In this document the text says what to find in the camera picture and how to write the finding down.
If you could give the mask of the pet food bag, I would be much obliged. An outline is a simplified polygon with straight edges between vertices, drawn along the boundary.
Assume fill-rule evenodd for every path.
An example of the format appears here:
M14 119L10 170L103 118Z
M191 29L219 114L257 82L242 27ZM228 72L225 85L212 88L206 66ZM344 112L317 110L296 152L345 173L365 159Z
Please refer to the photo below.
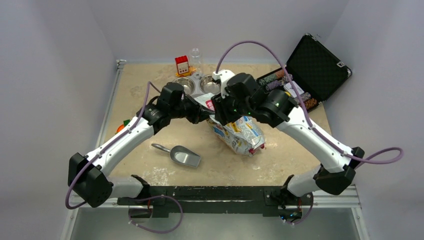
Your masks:
M211 115L206 122L215 135L236 154L253 156L265 148L265 135L249 116L222 125Z

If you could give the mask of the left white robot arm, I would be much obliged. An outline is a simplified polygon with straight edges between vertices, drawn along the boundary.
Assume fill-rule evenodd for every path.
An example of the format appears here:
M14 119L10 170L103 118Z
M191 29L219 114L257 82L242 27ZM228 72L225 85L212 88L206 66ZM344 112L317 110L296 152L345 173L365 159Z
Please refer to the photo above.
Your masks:
M112 180L112 170L142 142L167 127L173 119L187 119L192 124L205 121L213 111L175 82L167 83L158 96L145 98L143 106L123 130L87 154L75 153L69 160L68 190L65 206L76 209L83 204L96 208L110 198L130 198L138 205L149 199L148 183L137 175ZM83 203L70 204L75 192Z

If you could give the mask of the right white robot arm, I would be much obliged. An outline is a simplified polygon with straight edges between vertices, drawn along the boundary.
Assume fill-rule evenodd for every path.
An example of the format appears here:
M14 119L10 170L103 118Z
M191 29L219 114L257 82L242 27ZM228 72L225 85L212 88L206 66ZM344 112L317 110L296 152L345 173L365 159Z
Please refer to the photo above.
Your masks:
M283 88L266 91L252 75L234 74L230 70L213 72L212 79L220 86L220 93L211 100L214 117L222 125L236 122L242 116L252 117L287 134L319 160L318 167L286 180L280 191L284 202L292 204L318 190L340 195L352 184L356 175L353 149L310 120Z

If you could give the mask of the silver metal scoop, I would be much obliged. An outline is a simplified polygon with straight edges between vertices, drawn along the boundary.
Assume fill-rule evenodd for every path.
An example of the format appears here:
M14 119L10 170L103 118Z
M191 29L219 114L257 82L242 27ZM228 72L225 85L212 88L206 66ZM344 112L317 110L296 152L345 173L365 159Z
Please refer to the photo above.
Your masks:
M201 162L200 155L181 145L176 145L171 149L157 143L152 143L151 146L169 153L170 159L176 164L197 168Z

